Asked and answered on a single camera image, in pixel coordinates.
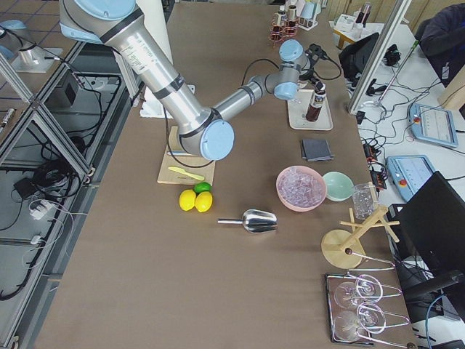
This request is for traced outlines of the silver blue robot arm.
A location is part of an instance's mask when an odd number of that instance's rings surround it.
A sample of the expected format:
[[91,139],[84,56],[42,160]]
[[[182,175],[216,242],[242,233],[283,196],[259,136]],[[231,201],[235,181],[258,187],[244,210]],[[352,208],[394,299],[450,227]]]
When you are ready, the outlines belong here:
[[135,1],[61,1],[62,34],[117,51],[170,113],[181,147],[209,161],[226,157],[235,134],[229,120],[265,95],[291,100],[311,61],[295,39],[285,41],[276,73],[255,76],[212,108],[201,105],[145,26]]

